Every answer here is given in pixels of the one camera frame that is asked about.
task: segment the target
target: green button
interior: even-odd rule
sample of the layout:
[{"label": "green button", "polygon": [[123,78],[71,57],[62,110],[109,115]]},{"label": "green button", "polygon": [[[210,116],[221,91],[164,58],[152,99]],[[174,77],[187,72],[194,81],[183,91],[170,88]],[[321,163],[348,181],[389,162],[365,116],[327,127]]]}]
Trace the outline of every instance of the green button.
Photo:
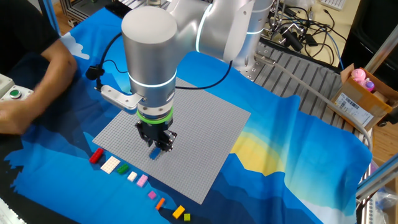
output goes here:
[{"label": "green button", "polygon": [[11,99],[18,99],[21,97],[21,93],[19,90],[12,90],[10,92],[10,97],[11,97]]}]

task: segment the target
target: green lego brick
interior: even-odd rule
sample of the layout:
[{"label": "green lego brick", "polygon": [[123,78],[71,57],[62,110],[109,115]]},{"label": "green lego brick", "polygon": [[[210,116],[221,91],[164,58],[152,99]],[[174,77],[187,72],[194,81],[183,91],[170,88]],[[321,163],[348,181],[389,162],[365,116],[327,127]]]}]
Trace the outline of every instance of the green lego brick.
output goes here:
[{"label": "green lego brick", "polygon": [[118,168],[118,173],[124,174],[128,169],[129,169],[129,166],[127,164],[123,164],[123,166]]},{"label": "green lego brick", "polygon": [[190,222],[191,221],[191,214],[184,214],[184,221]]}]

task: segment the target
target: lego baseplate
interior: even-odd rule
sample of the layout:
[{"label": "lego baseplate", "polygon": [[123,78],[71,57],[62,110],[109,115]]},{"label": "lego baseplate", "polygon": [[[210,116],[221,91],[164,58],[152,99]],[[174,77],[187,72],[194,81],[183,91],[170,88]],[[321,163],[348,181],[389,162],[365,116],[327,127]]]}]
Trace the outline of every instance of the lego baseplate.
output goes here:
[{"label": "lego baseplate", "polygon": [[[180,79],[177,85],[192,86]],[[138,117],[123,111],[93,142],[202,204],[250,113],[204,90],[176,90],[174,108],[174,149],[155,160],[149,157],[154,146],[134,127]]]}]

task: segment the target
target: red lego brick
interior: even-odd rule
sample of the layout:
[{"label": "red lego brick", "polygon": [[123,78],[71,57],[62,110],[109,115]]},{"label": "red lego brick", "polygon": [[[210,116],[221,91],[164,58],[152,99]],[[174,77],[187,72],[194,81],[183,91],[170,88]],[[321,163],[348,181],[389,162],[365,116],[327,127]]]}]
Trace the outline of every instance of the red lego brick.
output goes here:
[{"label": "red lego brick", "polygon": [[102,153],[104,153],[104,149],[98,148],[97,151],[95,151],[92,157],[89,159],[89,162],[92,164],[96,163],[98,159],[100,159],[100,157],[102,156]]}]

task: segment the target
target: purple lego brick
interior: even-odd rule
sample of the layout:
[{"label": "purple lego brick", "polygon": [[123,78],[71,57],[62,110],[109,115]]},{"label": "purple lego brick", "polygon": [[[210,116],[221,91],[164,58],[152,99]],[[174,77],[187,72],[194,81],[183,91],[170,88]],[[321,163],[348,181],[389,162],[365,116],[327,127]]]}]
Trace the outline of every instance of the purple lego brick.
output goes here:
[{"label": "purple lego brick", "polygon": [[144,186],[145,182],[147,182],[148,177],[146,175],[142,175],[141,178],[138,180],[137,185],[142,187]]},{"label": "purple lego brick", "polygon": [[154,191],[151,191],[151,192],[149,192],[148,196],[150,199],[153,200],[156,197],[156,193]]}]

